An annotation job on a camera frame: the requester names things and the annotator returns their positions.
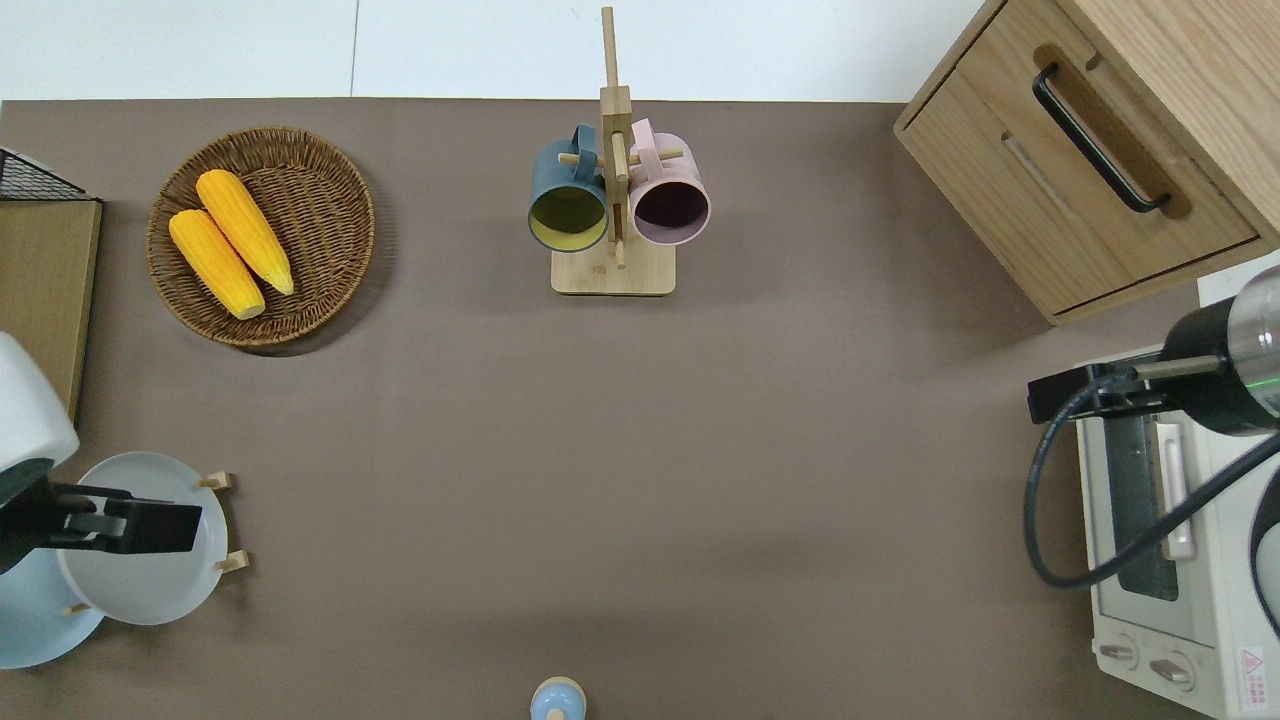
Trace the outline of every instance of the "mug handle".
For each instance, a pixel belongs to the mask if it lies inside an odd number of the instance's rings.
[[[573,131],[573,151],[577,154],[577,165],[573,168],[573,182],[589,184],[595,174],[595,128],[579,123]]]
[[[653,126],[649,118],[631,123],[631,135],[636,138],[636,155],[640,156],[640,167],[650,181],[662,177],[662,159],[658,158],[658,140],[653,136]]]

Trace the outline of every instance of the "black cable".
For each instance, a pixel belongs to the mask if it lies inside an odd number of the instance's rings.
[[[1210,478],[1208,482],[1197,488],[1196,492],[1187,496],[1187,500],[1183,501],[1181,505],[1170,510],[1162,518],[1156,520],[1149,528],[1143,530],[1142,534],[1134,538],[1133,542],[1124,546],[1111,560],[1107,560],[1088,573],[1074,578],[1053,573],[1048,569],[1044,564],[1044,559],[1041,556],[1039,539],[1036,533],[1036,496],[1039,492],[1039,479],[1041,473],[1044,470],[1044,459],[1048,456],[1048,450],[1053,445],[1053,439],[1057,437],[1059,430],[1066,425],[1068,419],[1074,415],[1093,393],[1125,380],[1133,380],[1135,374],[1130,368],[1125,372],[1103,375],[1091,382],[1083,389],[1073,395],[1071,398],[1062,405],[1057,414],[1053,415],[1048,427],[1044,428],[1044,436],[1041,437],[1039,446],[1036,447],[1036,455],[1032,457],[1030,473],[1027,475],[1027,495],[1023,498],[1023,538],[1027,541],[1027,555],[1030,557],[1032,568],[1036,569],[1036,574],[1055,588],[1084,589],[1106,580],[1111,575],[1115,575],[1138,555],[1158,544],[1165,536],[1174,532],[1174,528],[1190,519],[1192,515],[1208,505],[1208,502],[1217,497],[1222,491],[1231,487],[1233,483],[1247,475],[1262,462],[1266,462],[1272,455],[1280,452],[1280,434],[1274,434],[1244,455],[1233,460],[1226,468],[1222,468],[1216,475]]]

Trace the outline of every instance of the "yellow corn cob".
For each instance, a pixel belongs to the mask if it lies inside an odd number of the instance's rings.
[[[232,315],[247,320],[262,313],[266,307],[262,291],[209,213],[183,210],[169,218],[169,236],[209,292]]]
[[[282,293],[293,295],[289,259],[244,183],[227,170],[209,170],[196,179],[196,193],[250,269]]]

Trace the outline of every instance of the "round woven basket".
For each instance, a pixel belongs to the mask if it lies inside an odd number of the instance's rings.
[[[284,247],[293,295],[257,281],[266,310],[237,320],[205,288],[169,237],[169,218],[200,208],[196,178],[221,168],[239,176]],[[252,128],[215,140],[178,168],[147,224],[151,282],[196,333],[264,348],[297,340],[333,318],[355,295],[374,252],[374,202],[356,165],[321,137],[297,128]]]

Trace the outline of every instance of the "mug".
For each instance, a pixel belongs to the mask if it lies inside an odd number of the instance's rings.
[[[561,163],[561,152],[577,155]],[[572,140],[557,140],[534,160],[534,190],[529,201],[529,231],[557,252],[586,250],[609,225],[604,170],[596,165],[595,128],[577,126]]]
[[[712,205],[689,143],[667,132],[654,133],[648,118],[634,123],[631,132],[636,138],[631,154],[640,156],[640,165],[631,169],[628,193],[636,232],[658,245],[694,240],[707,227]],[[677,149],[684,152],[680,158],[658,158],[663,150]]]

